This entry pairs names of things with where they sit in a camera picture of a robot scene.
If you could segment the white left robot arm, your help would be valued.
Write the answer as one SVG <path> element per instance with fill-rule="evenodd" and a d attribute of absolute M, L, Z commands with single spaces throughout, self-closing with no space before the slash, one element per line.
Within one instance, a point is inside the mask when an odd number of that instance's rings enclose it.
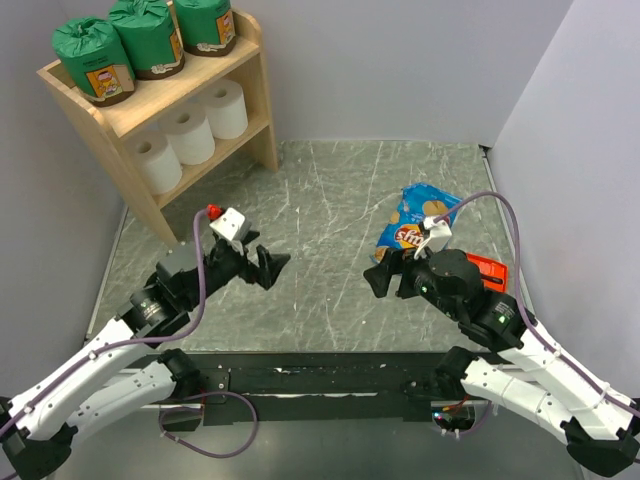
<path fill-rule="evenodd" d="M 209 252 L 197 241 L 175 248 L 72 358 L 22 394 L 2 398 L 1 446 L 16 477 L 46 478 L 81 440 L 144 405 L 190 400 L 200 372 L 180 349 L 160 353 L 127 379 L 112 379 L 178 331 L 191 333 L 207 298 L 232 279 L 271 288 L 291 257 L 257 246 L 258 260 L 250 261 L 247 246 L 258 235 L 251 231 L 237 245 L 216 235 Z"/>

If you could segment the orange tool package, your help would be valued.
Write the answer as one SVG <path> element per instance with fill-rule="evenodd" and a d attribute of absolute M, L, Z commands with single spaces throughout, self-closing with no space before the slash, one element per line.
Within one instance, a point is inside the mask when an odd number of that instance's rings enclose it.
<path fill-rule="evenodd" d="M 493 291 L 505 293 L 508 286 L 508 267 L 494 259 L 466 253 L 467 259 L 475 264 L 481 275 L 483 285 Z"/>

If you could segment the blue Lays chips bag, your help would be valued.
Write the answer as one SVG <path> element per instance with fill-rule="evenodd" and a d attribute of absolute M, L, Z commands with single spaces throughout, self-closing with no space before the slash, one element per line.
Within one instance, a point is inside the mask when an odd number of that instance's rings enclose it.
<path fill-rule="evenodd" d="M 422 241 L 420 225 L 424 219 L 444 214 L 460 201 L 460 198 L 424 182 L 404 187 L 400 203 L 380 234 L 372 261 L 379 263 L 388 248 L 418 247 Z"/>

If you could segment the white roll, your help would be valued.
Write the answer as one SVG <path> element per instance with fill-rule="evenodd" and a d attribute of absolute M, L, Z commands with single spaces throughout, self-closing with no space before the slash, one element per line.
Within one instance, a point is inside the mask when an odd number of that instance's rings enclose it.
<path fill-rule="evenodd" d="M 179 162 L 200 165 L 215 152 L 215 140 L 204 108 L 197 103 L 182 103 L 158 120 Z"/>
<path fill-rule="evenodd" d="M 215 138 L 231 140 L 248 128 L 248 115 L 242 86 L 229 79 L 220 79 L 198 95 L 204 106 L 211 132 Z"/>
<path fill-rule="evenodd" d="M 181 164 L 162 132 L 138 132 L 125 141 L 125 146 L 152 195 L 165 194 L 179 184 Z"/>

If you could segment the wooden two-tier shelf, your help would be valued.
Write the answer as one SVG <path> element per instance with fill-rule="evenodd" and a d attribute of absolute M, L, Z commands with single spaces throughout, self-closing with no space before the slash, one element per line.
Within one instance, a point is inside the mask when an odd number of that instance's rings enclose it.
<path fill-rule="evenodd" d="M 131 97 L 114 106 L 90 104 L 60 61 L 37 72 L 85 145 L 111 177 L 129 210 L 167 246 L 175 245 L 178 240 L 163 215 L 163 207 L 230 155 L 245 150 L 264 167 L 272 171 L 279 167 L 263 31 L 249 13 L 235 9 L 233 15 L 238 37 L 228 55 L 190 55 L 180 73 L 163 80 L 141 81 Z M 152 194 L 127 152 L 126 140 L 178 104 L 194 99 L 221 78 L 242 86 L 248 108 L 247 129 L 235 139 L 217 140 L 214 154 L 200 165 L 185 167 L 173 190 Z"/>

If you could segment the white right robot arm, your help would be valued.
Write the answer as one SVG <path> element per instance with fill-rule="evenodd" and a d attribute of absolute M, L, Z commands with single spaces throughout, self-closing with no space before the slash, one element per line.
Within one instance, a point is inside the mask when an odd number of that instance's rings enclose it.
<path fill-rule="evenodd" d="M 402 299 L 421 297 L 453 320 L 470 340 L 522 371 L 492 365 L 461 347 L 436 368 L 439 391 L 456 399 L 484 398 L 520 415 L 558 439 L 581 466 L 611 478 L 639 461 L 639 402 L 610 389 L 592 374 L 579 374 L 543 325 L 514 297 L 488 288 L 478 266 L 461 250 L 389 249 L 363 273 L 378 298 L 393 276 Z"/>

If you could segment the green roll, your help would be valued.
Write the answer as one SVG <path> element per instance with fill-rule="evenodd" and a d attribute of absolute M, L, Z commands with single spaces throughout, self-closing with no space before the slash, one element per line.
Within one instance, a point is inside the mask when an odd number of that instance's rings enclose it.
<path fill-rule="evenodd" d="M 180 72 L 183 47 L 166 1 L 116 1 L 108 20 L 139 80 L 161 80 Z"/>
<path fill-rule="evenodd" d="M 133 69 L 108 21 L 93 16 L 69 20 L 53 32 L 52 47 L 90 103 L 111 106 L 134 93 Z"/>
<path fill-rule="evenodd" d="M 196 56 L 226 56 L 235 46 L 236 32 L 229 0 L 175 0 L 184 49 Z"/>

